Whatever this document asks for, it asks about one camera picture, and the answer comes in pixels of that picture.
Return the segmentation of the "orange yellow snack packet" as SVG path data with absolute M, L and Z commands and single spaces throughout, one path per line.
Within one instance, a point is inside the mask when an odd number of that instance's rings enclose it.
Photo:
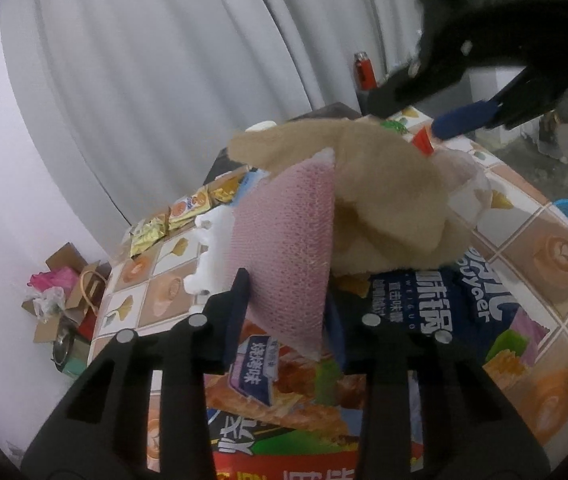
M 179 198 L 169 208 L 168 229 L 175 231 L 181 229 L 188 222 L 194 220 L 199 214 L 210 211 L 212 201 L 206 185 L 196 192 Z

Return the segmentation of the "patterned tablecloth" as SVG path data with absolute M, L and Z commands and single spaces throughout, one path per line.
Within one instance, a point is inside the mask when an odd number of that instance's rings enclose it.
M 436 140 L 417 110 L 394 118 L 406 140 L 427 127 L 439 159 L 452 162 L 450 206 L 476 249 L 526 313 L 546 327 L 525 374 L 498 387 L 548 456 L 552 474 L 568 474 L 568 218 L 520 174 L 466 136 Z M 311 432 L 211 409 L 214 452 L 312 455 L 356 451 Z

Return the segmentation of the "red snack bag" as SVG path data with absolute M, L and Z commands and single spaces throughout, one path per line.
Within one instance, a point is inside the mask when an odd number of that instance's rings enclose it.
M 354 479 L 356 451 L 312 455 L 254 455 L 214 452 L 219 479 Z

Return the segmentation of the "cardboard box with clutter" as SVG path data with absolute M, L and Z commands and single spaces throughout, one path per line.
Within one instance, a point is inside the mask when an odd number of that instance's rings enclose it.
M 110 264 L 88 263 L 67 243 L 45 265 L 45 271 L 30 276 L 22 310 L 36 319 L 32 342 L 46 349 L 60 373 L 75 379 L 89 361 Z

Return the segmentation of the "red foil packet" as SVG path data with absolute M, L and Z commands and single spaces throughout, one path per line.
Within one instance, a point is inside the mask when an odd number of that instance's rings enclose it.
M 414 134 L 411 144 L 425 156 L 430 156 L 434 152 L 434 147 L 432 142 L 430 142 L 430 135 L 427 127 L 421 128 Z

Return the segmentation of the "grey curtain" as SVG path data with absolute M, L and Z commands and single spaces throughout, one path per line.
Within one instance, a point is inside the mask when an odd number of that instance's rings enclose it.
M 127 222 L 191 191 L 237 130 L 357 105 L 418 50 L 416 0 L 0 0 L 8 76 L 66 200 Z

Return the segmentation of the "blue chip bag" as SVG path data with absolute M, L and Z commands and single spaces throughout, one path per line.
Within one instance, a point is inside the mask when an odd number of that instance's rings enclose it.
M 293 281 L 269 294 L 267 282 L 260 275 L 230 370 L 206 380 L 208 406 L 336 444 L 354 439 L 364 377 L 342 370 L 344 347 L 327 342 L 318 291 Z M 460 344 L 500 387 L 526 373 L 548 333 L 474 248 L 437 270 L 395 270 L 360 286 L 341 284 L 335 297 L 349 313 L 363 308 L 438 344 Z

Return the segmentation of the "gold snack packet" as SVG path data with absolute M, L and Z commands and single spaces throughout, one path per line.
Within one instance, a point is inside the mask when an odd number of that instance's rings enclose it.
M 168 217 L 166 214 L 156 214 L 156 216 L 143 220 L 136 226 L 131 234 L 129 257 L 136 258 L 153 247 L 157 242 L 167 235 Z

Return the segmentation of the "green candy packet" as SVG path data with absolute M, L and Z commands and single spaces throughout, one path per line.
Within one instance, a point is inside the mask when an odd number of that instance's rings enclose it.
M 381 122 L 380 125 L 386 130 L 400 134 L 400 136 L 409 132 L 409 129 L 406 128 L 406 124 L 404 122 L 400 122 L 400 120 L 386 119 L 384 122 Z

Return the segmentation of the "red thermos bottle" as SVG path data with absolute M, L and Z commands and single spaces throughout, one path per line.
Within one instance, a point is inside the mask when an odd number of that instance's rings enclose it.
M 354 72 L 361 90 L 371 91 L 377 87 L 372 61 L 363 51 L 354 55 Z

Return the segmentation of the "white tissue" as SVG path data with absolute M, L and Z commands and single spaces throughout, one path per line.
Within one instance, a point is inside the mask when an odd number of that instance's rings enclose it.
M 205 251 L 198 257 L 196 271 L 183 281 L 188 294 L 215 295 L 228 289 L 234 221 L 234 208 L 230 205 L 220 205 L 195 219 L 193 234 Z

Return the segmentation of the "pink mesh sponge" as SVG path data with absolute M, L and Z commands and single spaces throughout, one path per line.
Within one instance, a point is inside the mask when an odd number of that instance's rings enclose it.
M 320 359 L 335 208 L 330 148 L 259 183 L 234 207 L 229 269 L 250 279 L 247 317 L 307 359 Z

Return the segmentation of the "brown paper bag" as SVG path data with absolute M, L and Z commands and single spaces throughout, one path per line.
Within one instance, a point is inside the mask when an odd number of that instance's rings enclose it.
M 276 177 L 329 148 L 335 156 L 332 270 L 337 275 L 437 269 L 470 246 L 430 157 L 363 120 L 304 119 L 237 134 L 234 162 Z

